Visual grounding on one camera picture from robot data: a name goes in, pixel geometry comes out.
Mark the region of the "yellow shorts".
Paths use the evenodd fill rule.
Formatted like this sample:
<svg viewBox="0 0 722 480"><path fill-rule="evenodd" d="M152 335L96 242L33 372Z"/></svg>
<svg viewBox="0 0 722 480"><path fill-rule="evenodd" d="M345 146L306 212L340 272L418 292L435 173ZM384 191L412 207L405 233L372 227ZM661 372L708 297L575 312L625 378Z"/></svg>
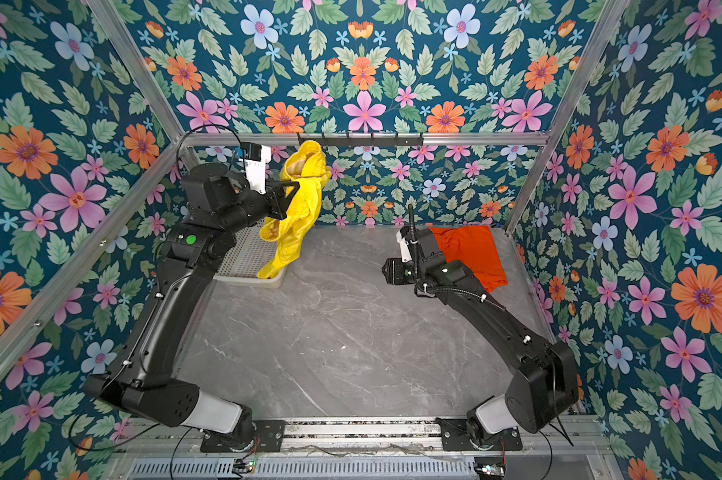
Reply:
<svg viewBox="0 0 722 480"><path fill-rule="evenodd" d="M287 209L285 220L267 219L260 230L260 238L277 244L274 258L257 273L257 278L269 280L301 256L305 236L315 225L323 204L323 190L331 178L326 155L313 140L304 142L286 161L281 181L296 181L299 189Z"/></svg>

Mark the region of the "orange shorts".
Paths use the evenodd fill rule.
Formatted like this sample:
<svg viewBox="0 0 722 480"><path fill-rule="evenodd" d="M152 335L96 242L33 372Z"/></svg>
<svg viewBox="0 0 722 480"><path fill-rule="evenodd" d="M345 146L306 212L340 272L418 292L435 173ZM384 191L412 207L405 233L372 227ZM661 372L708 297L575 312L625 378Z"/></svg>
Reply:
<svg viewBox="0 0 722 480"><path fill-rule="evenodd" d="M431 228L448 262L460 261L489 293L508 285L492 229L488 226Z"/></svg>

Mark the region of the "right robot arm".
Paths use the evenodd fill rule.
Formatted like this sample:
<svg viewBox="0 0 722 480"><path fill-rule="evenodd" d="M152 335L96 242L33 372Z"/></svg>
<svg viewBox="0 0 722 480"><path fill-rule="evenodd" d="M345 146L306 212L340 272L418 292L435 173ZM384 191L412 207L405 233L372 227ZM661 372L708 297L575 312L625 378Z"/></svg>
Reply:
<svg viewBox="0 0 722 480"><path fill-rule="evenodd" d="M488 341L512 374L506 392L467 413L467 434L477 447L506 430L538 433L579 401L577 362L571 348L527 327L484 288L462 262L426 268L422 261L389 258L382 273L391 285L411 285L462 315Z"/></svg>

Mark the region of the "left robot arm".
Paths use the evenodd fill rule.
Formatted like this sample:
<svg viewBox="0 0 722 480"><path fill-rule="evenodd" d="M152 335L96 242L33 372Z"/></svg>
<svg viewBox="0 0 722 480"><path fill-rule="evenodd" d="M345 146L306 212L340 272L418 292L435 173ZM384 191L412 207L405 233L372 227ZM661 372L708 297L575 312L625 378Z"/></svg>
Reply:
<svg viewBox="0 0 722 480"><path fill-rule="evenodd" d="M84 391L132 415L201 430L226 448L243 451L255 440L251 409L176 378L174 364L196 306L238 233L265 218L285 219L300 186L267 181L259 192L244 175L206 163L187 173L181 187L189 214L168 234L144 310L115 362L90 375Z"/></svg>

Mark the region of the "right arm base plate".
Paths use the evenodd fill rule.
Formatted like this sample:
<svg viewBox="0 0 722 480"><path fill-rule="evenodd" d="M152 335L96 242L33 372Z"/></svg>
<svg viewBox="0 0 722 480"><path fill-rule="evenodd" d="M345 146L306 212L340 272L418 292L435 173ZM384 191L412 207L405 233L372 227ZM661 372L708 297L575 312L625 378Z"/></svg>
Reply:
<svg viewBox="0 0 722 480"><path fill-rule="evenodd" d="M436 418L445 451L521 451L523 443L517 428L492 434L473 419Z"/></svg>

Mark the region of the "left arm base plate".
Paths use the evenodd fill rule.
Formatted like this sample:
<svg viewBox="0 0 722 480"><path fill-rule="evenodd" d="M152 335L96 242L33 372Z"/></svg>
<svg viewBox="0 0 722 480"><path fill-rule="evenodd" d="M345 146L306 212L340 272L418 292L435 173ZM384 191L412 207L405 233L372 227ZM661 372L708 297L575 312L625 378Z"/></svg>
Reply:
<svg viewBox="0 0 722 480"><path fill-rule="evenodd" d="M284 420L244 420L231 433L205 432L202 453L274 453L285 438Z"/></svg>

